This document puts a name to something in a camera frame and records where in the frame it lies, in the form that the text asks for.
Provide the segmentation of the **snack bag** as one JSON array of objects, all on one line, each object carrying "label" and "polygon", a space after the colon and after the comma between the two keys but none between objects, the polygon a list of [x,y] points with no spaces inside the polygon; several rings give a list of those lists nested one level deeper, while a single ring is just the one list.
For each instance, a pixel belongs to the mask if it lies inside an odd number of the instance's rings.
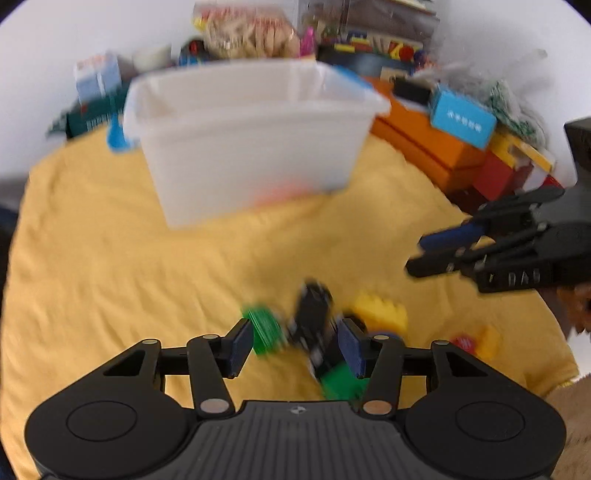
[{"label": "snack bag", "polygon": [[294,59],[301,40],[286,12],[273,4],[196,2],[192,22],[219,59]]}]

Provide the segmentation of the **yellow cloth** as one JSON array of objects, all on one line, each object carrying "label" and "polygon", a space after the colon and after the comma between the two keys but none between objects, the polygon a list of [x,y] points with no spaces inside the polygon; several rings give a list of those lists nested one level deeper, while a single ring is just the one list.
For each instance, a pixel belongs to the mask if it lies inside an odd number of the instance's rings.
[{"label": "yellow cloth", "polygon": [[402,304],[412,347],[496,330],[492,366],[537,395],[574,379],[572,351],[535,292],[483,296],[458,275],[406,274],[418,239],[462,218],[369,137],[345,190],[172,230],[140,151],[112,153],[101,130],[66,144],[31,171],[10,251],[1,440],[17,477],[37,475],[24,427],[46,398],[142,339],[174,347],[221,334],[256,303],[290,316],[310,278],[339,310],[363,292]]}]

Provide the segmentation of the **green book box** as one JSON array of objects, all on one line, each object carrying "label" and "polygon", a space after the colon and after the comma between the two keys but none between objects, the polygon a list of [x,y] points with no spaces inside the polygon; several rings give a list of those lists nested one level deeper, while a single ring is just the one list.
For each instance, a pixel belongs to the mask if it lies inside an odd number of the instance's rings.
[{"label": "green book box", "polygon": [[129,86],[130,83],[124,83],[105,97],[87,103],[74,102],[53,120],[46,135],[63,134],[67,140],[71,140],[108,123],[114,113],[122,113]]}]

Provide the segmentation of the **light blue box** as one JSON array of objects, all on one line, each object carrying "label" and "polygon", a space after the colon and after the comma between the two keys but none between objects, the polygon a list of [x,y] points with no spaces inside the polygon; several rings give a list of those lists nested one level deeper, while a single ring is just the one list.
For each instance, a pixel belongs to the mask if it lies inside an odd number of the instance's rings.
[{"label": "light blue box", "polygon": [[497,125],[497,117],[471,97],[438,87],[430,101],[431,126],[485,150]]}]

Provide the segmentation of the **small red toy block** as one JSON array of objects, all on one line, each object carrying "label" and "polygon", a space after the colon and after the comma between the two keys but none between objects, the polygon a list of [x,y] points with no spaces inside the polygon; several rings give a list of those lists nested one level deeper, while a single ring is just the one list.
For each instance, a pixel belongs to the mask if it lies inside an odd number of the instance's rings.
[{"label": "small red toy block", "polygon": [[470,335],[458,335],[451,340],[451,343],[469,354],[476,353],[477,341]]}]

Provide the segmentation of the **white plastic bin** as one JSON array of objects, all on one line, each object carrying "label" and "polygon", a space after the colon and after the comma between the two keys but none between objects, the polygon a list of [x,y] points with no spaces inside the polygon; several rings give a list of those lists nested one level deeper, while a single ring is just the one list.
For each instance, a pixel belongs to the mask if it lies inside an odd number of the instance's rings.
[{"label": "white plastic bin", "polygon": [[135,78],[122,129],[139,144],[163,215],[188,227],[345,188],[390,101],[313,60],[216,61]]}]

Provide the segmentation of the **red box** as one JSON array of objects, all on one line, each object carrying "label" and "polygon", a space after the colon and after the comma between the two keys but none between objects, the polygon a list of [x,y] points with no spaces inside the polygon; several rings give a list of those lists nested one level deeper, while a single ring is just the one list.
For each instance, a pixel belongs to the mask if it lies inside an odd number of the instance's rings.
[{"label": "red box", "polygon": [[487,200],[494,201],[511,195],[523,187],[533,170],[528,157],[512,151],[498,155],[487,151],[485,161],[474,177],[474,188]]}]

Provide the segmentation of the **green building brick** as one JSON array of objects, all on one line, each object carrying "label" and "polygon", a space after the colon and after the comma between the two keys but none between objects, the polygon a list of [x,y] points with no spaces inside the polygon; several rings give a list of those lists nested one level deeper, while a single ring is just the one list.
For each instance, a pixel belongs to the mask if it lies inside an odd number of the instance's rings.
[{"label": "green building brick", "polygon": [[329,370],[320,380],[322,395],[329,401],[359,401],[365,395],[368,384],[369,379],[356,377],[345,362]]}]

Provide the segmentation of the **orange box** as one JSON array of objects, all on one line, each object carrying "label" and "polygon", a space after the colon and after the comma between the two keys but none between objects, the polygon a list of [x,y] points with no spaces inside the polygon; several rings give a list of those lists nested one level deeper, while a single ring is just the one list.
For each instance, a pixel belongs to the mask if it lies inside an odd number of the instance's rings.
[{"label": "orange box", "polygon": [[444,193],[470,187],[485,152],[432,127],[427,114],[407,109],[394,97],[392,84],[366,80],[391,103],[390,115],[377,117],[370,132],[399,150]]}]

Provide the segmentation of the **green stamp toy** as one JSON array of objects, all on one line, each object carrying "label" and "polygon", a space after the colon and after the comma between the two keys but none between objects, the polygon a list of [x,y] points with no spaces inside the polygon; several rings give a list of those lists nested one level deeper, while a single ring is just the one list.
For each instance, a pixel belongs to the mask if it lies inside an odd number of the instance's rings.
[{"label": "green stamp toy", "polygon": [[252,348],[256,355],[267,355],[283,347],[286,336],[276,312],[264,305],[252,305],[242,309],[242,317],[252,323]]}]

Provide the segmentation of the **black striped toy car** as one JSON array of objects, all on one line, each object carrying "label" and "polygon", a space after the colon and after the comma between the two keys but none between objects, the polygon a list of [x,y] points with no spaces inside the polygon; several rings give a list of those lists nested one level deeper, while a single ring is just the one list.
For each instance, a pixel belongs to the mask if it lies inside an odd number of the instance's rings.
[{"label": "black striped toy car", "polygon": [[308,353],[315,378],[325,376],[342,360],[335,344],[332,294],[315,279],[307,279],[297,297],[293,319],[287,323],[287,341]]}]

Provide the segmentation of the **yellow building brick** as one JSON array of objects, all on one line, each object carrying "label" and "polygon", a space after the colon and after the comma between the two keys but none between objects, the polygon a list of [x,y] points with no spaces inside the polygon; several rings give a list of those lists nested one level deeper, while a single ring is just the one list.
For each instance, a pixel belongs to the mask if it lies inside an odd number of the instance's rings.
[{"label": "yellow building brick", "polygon": [[353,300],[351,311],[365,323],[370,333],[389,333],[401,338],[407,334],[409,318],[401,303],[363,292]]}]

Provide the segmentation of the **white bowl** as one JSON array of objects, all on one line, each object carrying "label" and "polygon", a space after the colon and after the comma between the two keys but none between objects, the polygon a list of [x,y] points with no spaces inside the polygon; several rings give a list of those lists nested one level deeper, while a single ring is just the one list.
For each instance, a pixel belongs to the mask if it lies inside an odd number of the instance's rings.
[{"label": "white bowl", "polygon": [[171,45],[138,50],[132,54],[132,64],[138,73],[168,68],[171,64]]}]

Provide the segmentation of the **tissue pack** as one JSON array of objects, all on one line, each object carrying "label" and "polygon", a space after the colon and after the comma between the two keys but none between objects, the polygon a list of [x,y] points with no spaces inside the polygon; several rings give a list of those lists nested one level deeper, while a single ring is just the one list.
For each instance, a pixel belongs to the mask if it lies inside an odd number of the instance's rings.
[{"label": "tissue pack", "polygon": [[105,97],[122,84],[117,56],[110,51],[76,62],[73,76],[81,104]]}]

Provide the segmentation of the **dark blue toy figure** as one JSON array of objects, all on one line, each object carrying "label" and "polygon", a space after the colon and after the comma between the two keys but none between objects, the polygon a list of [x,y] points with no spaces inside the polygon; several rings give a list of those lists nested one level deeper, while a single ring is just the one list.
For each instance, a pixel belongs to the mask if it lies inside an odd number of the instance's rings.
[{"label": "dark blue toy figure", "polygon": [[393,332],[388,332],[388,331],[373,332],[370,335],[370,337],[374,341],[382,342],[382,343],[387,342],[391,339],[393,339],[394,341],[397,341],[397,342],[404,343],[404,340],[400,335],[393,333]]}]

